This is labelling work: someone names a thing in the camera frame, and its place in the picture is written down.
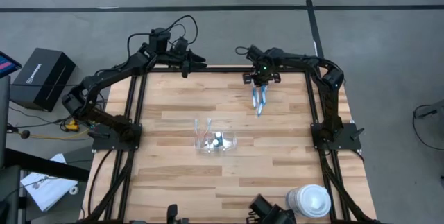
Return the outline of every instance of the gray concrete floor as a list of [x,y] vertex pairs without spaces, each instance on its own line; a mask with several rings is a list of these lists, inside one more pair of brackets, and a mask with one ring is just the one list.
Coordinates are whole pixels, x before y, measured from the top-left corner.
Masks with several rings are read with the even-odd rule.
[[[315,5],[433,4],[444,0],[313,0]],[[192,6],[215,4],[305,4],[305,0],[0,0],[0,7]],[[0,49],[26,62],[36,47],[64,51],[78,69],[70,83],[125,59],[129,34],[167,26],[183,12],[0,14]],[[193,12],[199,29],[193,51],[209,64],[248,64],[234,54],[239,45],[314,54],[305,11]],[[387,223],[442,223],[444,153],[423,146],[411,116],[415,106],[444,98],[441,67],[444,12],[316,12],[325,57],[345,71],[352,115],[366,129],[361,141],[366,172],[378,218]],[[194,34],[190,23],[187,35]],[[145,41],[133,42],[132,48]],[[67,115],[59,103],[54,112],[26,111],[47,119]],[[12,124],[36,123],[10,111]],[[32,129],[60,133],[57,126]],[[422,138],[444,148],[434,117],[418,122]],[[7,146],[50,157],[90,146],[91,141],[23,140],[8,136]],[[36,220],[72,221],[78,208]]]

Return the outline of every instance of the plastic lid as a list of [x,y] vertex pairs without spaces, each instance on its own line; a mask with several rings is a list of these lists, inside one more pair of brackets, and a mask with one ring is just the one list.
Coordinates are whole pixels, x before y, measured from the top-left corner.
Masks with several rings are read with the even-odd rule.
[[320,218],[327,215],[332,206],[327,189],[316,184],[309,184],[301,188],[297,201],[301,214],[309,218]]

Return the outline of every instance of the wooden table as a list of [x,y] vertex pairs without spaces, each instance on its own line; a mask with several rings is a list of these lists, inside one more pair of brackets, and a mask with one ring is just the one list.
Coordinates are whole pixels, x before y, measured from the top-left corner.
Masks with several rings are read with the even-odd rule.
[[[126,220],[166,222],[170,204],[178,204],[181,218],[190,223],[245,223],[248,205],[261,193],[268,201],[285,207],[284,196],[292,188],[323,185],[318,153],[312,147],[312,117],[307,85],[302,73],[281,74],[271,84],[267,105],[260,118],[251,105],[251,86],[241,74],[178,73],[148,76],[141,123],[144,134],[135,153]],[[129,79],[112,86],[107,111],[123,114]],[[318,115],[321,107],[314,85]],[[345,91],[339,94],[339,114],[351,120]],[[134,97],[135,109],[137,95]],[[212,118],[214,130],[236,132],[238,147],[225,155],[199,155],[194,148],[194,119]],[[92,176],[105,151],[94,156]],[[115,151],[99,171],[93,208],[110,186]],[[339,152],[343,181],[364,213],[376,218],[362,161],[349,151]],[[340,204],[334,190],[338,217]],[[113,217],[117,217],[120,191]],[[297,217],[298,223],[329,223]]]

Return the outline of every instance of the black box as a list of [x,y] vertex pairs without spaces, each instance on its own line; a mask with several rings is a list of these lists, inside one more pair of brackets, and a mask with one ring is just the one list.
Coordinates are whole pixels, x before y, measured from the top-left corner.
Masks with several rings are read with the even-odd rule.
[[10,100],[52,111],[76,65],[62,52],[36,48],[11,85]]

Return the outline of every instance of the yellow cable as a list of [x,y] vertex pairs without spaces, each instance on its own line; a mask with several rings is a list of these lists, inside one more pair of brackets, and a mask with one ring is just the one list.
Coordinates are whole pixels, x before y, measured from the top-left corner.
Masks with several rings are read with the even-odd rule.
[[45,135],[29,135],[29,137],[36,137],[36,138],[44,138],[44,139],[54,139],[54,140],[68,140],[68,139],[73,139],[74,137],[78,137],[80,135],[85,134],[86,132],[88,132],[89,129],[86,129],[78,134],[69,136],[69,137],[49,137],[49,136],[45,136]]

